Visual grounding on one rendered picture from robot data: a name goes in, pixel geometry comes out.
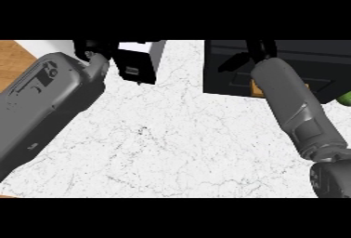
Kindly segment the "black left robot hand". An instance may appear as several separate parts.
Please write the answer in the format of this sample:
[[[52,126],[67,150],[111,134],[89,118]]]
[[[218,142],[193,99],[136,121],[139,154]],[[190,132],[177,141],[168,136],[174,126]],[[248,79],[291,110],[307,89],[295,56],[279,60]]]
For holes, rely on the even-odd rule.
[[[89,61],[87,53],[99,53],[111,60],[120,43],[109,40],[74,40],[74,54],[83,61]]]

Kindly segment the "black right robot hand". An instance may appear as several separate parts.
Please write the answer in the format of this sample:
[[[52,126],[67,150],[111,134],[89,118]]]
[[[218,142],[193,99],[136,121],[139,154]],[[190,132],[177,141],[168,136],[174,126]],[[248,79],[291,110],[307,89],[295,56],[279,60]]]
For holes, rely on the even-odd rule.
[[[246,52],[238,53],[218,67],[218,72],[236,71],[251,60],[260,63],[263,60],[277,57],[274,40],[246,40]]]

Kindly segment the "orange can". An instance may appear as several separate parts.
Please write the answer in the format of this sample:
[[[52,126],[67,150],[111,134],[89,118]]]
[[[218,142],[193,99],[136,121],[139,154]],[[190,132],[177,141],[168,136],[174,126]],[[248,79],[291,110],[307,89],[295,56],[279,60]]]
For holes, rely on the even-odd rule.
[[[264,92],[258,88],[255,81],[251,81],[251,96],[258,98],[264,97]]]

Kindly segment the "black and grey appliance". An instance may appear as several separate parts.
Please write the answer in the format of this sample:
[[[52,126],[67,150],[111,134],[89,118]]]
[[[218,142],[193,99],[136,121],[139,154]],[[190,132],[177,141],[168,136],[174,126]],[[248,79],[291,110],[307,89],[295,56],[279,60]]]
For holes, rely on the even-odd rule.
[[[120,43],[112,58],[120,75],[127,81],[137,84],[155,84],[164,49],[165,40]]]

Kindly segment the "green round fruit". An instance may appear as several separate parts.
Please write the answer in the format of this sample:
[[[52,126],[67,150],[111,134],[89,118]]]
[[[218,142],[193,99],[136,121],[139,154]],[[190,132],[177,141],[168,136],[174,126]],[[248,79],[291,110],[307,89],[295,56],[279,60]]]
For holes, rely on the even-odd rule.
[[[338,97],[338,103],[344,106],[351,106],[351,91]]]

